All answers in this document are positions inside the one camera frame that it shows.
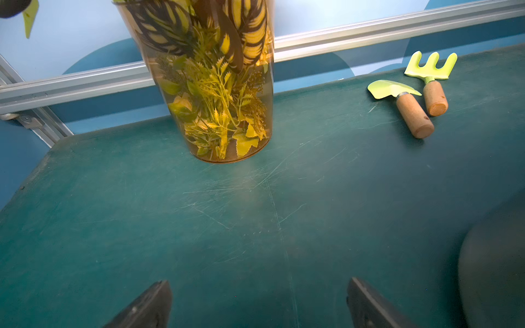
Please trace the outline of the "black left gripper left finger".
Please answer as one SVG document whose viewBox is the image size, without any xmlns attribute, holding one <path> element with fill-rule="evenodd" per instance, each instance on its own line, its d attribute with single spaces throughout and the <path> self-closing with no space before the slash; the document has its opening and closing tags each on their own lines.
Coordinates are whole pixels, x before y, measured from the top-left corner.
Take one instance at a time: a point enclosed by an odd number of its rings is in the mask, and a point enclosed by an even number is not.
<svg viewBox="0 0 525 328">
<path fill-rule="evenodd" d="M 160 327 L 166 328 L 172 309 L 172 290 L 168 280 L 152 284 L 104 328 Z"/>
</svg>

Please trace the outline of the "steel pot lid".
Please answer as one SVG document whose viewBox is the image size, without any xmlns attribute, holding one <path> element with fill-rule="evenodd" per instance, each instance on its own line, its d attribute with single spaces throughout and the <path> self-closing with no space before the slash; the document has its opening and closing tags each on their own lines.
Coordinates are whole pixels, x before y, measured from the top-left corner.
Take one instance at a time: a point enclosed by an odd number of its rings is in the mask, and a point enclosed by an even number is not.
<svg viewBox="0 0 525 328">
<path fill-rule="evenodd" d="M 467 233 L 458 282 L 469 327 L 524 326 L 524 191 Z"/>
</svg>

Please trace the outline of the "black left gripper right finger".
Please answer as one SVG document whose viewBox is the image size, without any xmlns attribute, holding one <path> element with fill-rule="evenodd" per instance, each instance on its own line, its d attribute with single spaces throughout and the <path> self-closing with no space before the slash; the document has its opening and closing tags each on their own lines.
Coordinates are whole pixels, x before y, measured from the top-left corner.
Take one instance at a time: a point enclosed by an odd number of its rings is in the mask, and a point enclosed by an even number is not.
<svg viewBox="0 0 525 328">
<path fill-rule="evenodd" d="M 354 327 L 417 327 L 372 285 L 357 277 L 349 281 L 347 306 Z"/>
</svg>

